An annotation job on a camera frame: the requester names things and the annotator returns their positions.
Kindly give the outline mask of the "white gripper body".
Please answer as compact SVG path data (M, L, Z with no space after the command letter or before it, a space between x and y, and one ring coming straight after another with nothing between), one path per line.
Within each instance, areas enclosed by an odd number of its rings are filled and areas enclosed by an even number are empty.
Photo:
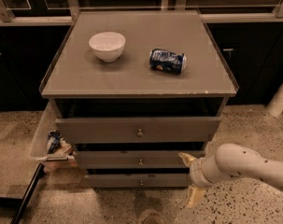
M200 189L208 189L213 184L204 176L202 163L203 158L195 159L190 165L190 177L194 186Z

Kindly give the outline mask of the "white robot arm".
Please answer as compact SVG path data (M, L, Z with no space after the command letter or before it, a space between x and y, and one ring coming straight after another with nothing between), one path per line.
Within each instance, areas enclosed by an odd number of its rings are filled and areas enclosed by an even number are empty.
M266 159L250 148L224 144L210 157L197 159L184 152L178 156L190 169L188 208L195 207L215 184L238 178L256 179L283 192L283 162Z

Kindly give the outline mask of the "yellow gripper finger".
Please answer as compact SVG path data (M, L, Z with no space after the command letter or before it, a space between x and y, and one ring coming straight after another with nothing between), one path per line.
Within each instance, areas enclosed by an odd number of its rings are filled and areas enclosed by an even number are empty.
M187 196L188 196L187 207L193 208L198 203L200 203L202 199L205 197L205 189L201 189L194 185L191 185L188 187Z
M186 167L190 167L191 163L196 160L196 157L189 153L179 152L178 156L182 159Z

